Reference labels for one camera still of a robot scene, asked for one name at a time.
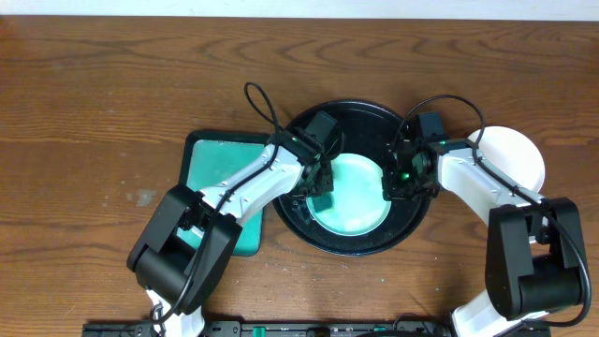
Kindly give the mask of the green yellow sponge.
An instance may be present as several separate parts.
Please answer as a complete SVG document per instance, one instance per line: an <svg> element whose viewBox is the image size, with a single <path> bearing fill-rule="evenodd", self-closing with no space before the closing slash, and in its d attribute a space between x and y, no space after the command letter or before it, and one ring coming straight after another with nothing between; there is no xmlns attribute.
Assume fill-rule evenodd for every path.
<svg viewBox="0 0 599 337"><path fill-rule="evenodd" d="M314 212L325 212L334 206L333 197L331 193L324 193L322 195L311 198L312 207Z"/></svg>

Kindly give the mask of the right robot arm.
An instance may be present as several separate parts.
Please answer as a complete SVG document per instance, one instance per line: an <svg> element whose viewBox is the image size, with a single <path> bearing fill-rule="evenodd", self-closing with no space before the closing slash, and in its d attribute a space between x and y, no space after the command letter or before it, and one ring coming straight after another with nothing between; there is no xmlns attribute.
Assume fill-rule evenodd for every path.
<svg viewBox="0 0 599 337"><path fill-rule="evenodd" d="M548 199L494 167L468 139L391 142L385 151L386 199L459 197L488 228L485 288L451 315L456 336L509 336L548 330L546 315L578 306L559 327L589 313L592 283L577 206Z"/></svg>

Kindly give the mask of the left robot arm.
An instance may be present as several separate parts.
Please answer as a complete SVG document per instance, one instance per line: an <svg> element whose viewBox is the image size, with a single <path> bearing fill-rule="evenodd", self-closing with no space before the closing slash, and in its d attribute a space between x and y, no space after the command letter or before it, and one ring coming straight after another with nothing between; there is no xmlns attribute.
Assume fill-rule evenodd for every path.
<svg viewBox="0 0 599 337"><path fill-rule="evenodd" d="M330 162L344 141L342 133L285 131L220 183L198 191L179 183L165 194L126 261L151 298L157 335L204 330L201 307L221 281L245 223L281 195L332 191Z"/></svg>

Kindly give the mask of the mint green plate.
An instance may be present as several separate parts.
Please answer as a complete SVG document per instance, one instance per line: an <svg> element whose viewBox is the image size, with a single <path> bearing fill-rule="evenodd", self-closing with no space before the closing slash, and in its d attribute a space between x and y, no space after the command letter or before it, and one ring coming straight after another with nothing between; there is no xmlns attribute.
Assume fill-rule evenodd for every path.
<svg viewBox="0 0 599 337"><path fill-rule="evenodd" d="M334 206L314 212L311 217L328 232L345 237L367 234L386 219L391 202L383 198L383 170L370 158L359 154L339 154L331 161Z"/></svg>

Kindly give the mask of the pale pink plate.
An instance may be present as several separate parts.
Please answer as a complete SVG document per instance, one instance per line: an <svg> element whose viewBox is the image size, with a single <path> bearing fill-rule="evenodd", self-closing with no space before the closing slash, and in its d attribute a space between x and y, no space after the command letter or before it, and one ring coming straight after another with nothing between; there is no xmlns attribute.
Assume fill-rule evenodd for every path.
<svg viewBox="0 0 599 337"><path fill-rule="evenodd" d="M537 146L518 130L487 126L480 142L479 157L530 191L539 192L544 184L546 166Z"/></svg>

